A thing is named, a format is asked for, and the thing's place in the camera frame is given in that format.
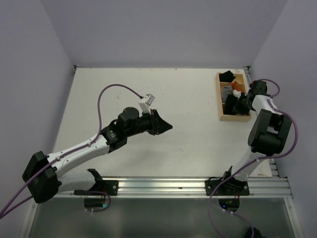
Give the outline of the black underwear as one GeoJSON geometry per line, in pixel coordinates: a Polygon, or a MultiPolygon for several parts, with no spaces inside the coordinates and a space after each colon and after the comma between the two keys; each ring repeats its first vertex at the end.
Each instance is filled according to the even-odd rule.
{"type": "Polygon", "coordinates": [[[237,115],[237,111],[234,109],[237,102],[238,102],[237,97],[235,97],[232,94],[228,95],[224,104],[223,113],[225,115],[237,115]]]}

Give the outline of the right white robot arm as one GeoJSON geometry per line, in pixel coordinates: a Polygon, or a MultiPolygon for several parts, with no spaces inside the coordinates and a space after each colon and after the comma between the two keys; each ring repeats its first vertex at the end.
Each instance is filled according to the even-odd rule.
{"type": "Polygon", "coordinates": [[[287,137],[292,125],[295,123],[291,117],[279,110],[273,102],[273,98],[280,92],[270,95],[267,92],[267,83],[275,83],[269,79],[255,80],[250,84],[247,93],[242,93],[231,111],[247,115],[251,111],[256,113],[256,120],[248,136],[248,149],[245,155],[230,167],[223,176],[220,188],[225,194],[233,194],[239,187],[243,188],[253,171],[267,159],[282,158],[290,154],[290,151],[282,155],[287,137]]]}

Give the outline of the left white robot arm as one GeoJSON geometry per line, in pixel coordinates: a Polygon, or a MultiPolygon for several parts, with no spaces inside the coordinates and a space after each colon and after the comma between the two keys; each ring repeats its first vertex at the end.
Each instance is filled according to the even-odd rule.
{"type": "Polygon", "coordinates": [[[96,195],[103,190],[99,173],[95,169],[87,169],[81,174],[72,174],[72,169],[121,148],[131,136],[144,132],[160,135],[172,128],[156,109],[141,115],[136,108],[128,107],[87,141],[57,153],[46,155],[39,151],[33,154],[22,178],[38,204],[69,190],[89,191],[96,195]]]}

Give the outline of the white rolled cloth in tray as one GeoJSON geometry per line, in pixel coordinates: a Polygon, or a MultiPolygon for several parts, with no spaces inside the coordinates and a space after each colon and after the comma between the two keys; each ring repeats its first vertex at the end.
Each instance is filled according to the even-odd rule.
{"type": "Polygon", "coordinates": [[[233,95],[234,95],[235,97],[240,98],[241,94],[242,94],[241,91],[237,91],[237,90],[235,90],[235,89],[233,90],[233,95]]]}

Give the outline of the orange rolled cloth in tray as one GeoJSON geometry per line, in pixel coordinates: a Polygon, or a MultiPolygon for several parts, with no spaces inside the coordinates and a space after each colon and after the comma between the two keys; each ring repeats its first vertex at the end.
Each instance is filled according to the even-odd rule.
{"type": "Polygon", "coordinates": [[[245,93],[244,84],[239,84],[238,82],[231,82],[230,86],[232,87],[233,90],[245,93]]]}

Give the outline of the grey patterned rolled cloth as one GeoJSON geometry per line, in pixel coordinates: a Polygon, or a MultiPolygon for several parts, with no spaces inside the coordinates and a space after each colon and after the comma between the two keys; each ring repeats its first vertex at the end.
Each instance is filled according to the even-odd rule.
{"type": "Polygon", "coordinates": [[[221,99],[222,99],[222,102],[225,103],[226,102],[226,99],[229,95],[232,95],[233,94],[233,89],[232,87],[229,85],[229,86],[224,86],[221,90],[221,99]]]}

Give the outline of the wooden compartment organizer tray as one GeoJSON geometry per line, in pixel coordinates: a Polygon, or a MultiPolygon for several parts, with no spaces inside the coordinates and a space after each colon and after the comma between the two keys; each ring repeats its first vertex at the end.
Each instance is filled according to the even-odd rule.
{"type": "MultiPolygon", "coordinates": [[[[252,115],[249,113],[248,115],[228,115],[224,113],[225,103],[222,102],[221,93],[223,87],[229,86],[228,82],[221,82],[219,76],[222,72],[217,72],[215,77],[215,88],[216,88],[216,98],[217,98],[217,107],[218,107],[218,117],[220,121],[237,121],[237,122],[248,122],[252,118],[252,115]]],[[[233,76],[235,79],[233,82],[237,82],[238,85],[243,87],[243,92],[247,92],[249,90],[249,86],[246,81],[245,74],[242,72],[233,72],[233,76]]]]}

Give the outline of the black rolled cloth in tray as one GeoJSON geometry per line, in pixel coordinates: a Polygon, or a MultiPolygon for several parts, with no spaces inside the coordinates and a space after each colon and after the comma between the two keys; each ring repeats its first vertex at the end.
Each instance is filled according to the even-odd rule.
{"type": "Polygon", "coordinates": [[[230,70],[219,74],[219,81],[220,82],[232,83],[232,81],[235,78],[236,77],[234,76],[234,74],[230,70]]]}

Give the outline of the black object bottom right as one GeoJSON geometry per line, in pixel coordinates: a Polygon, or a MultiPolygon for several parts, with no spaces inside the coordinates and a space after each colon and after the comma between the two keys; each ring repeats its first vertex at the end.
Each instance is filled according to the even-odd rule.
{"type": "Polygon", "coordinates": [[[263,236],[259,229],[249,227],[244,235],[244,238],[263,238],[263,236]]]}

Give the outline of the aluminium mounting rail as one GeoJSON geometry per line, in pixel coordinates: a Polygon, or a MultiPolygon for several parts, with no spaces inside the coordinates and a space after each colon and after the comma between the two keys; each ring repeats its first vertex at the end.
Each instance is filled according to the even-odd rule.
{"type": "MultiPolygon", "coordinates": [[[[88,190],[100,180],[118,180],[118,197],[126,198],[204,198],[208,197],[205,190],[205,177],[103,177],[93,178],[92,175],[63,176],[58,189],[49,188],[46,195],[53,198],[59,193],[74,195],[75,190],[88,190]]],[[[214,196],[221,183],[213,190],[215,198],[290,198],[292,196],[289,182],[285,178],[251,178],[247,181],[250,195],[248,196],[214,196]]]]}

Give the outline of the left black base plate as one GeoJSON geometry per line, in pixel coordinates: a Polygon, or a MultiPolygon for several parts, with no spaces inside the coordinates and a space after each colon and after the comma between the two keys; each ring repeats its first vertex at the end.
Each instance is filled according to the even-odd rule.
{"type": "Polygon", "coordinates": [[[88,190],[75,190],[74,195],[104,195],[117,196],[119,188],[118,180],[100,180],[88,190]]]}

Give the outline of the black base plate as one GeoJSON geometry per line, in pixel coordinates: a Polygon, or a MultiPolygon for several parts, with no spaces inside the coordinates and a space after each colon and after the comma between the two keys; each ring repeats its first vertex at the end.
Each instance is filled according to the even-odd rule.
{"type": "Polygon", "coordinates": [[[118,180],[100,180],[88,190],[75,190],[74,195],[104,195],[117,196],[119,188],[118,180]]]}
{"type": "MultiPolygon", "coordinates": [[[[206,195],[210,196],[213,190],[222,182],[222,179],[211,177],[205,181],[206,195]]],[[[250,195],[249,186],[246,181],[238,181],[235,178],[230,179],[228,182],[221,185],[214,196],[248,196],[250,195]]]]}

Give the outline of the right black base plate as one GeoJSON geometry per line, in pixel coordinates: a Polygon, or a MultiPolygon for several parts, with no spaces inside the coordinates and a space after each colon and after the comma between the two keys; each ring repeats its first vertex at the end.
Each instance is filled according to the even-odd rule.
{"type": "MultiPolygon", "coordinates": [[[[211,177],[205,181],[206,195],[210,196],[213,190],[222,182],[222,179],[211,177]]],[[[249,186],[246,181],[238,181],[235,178],[230,179],[228,182],[221,185],[214,196],[248,196],[250,195],[249,186]]]]}

